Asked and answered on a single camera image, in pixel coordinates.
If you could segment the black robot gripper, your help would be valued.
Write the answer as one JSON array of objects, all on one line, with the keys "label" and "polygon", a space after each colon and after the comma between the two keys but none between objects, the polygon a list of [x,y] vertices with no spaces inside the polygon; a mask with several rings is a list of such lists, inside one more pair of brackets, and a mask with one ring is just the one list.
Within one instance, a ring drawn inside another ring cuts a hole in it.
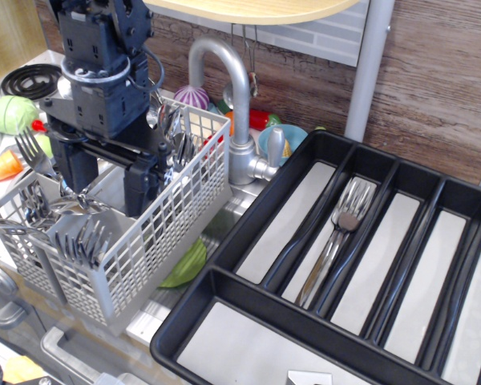
[{"label": "black robot gripper", "polygon": [[67,186],[80,193],[99,175],[102,157],[126,169],[125,214],[138,217],[156,199],[156,147],[161,141],[146,119],[157,86],[148,52],[68,51],[61,63],[71,85],[68,99],[44,99],[52,152]]}]

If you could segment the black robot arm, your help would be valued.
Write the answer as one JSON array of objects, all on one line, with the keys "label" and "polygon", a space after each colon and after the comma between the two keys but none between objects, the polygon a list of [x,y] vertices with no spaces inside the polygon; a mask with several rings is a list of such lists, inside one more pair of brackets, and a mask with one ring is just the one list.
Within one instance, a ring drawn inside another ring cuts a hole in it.
[{"label": "black robot arm", "polygon": [[145,45],[152,12],[141,1],[50,1],[62,36],[69,98],[46,97],[46,129],[59,169],[79,193],[98,176],[97,160],[124,170],[125,211],[137,217],[160,187],[163,137],[147,120],[152,92]]}]

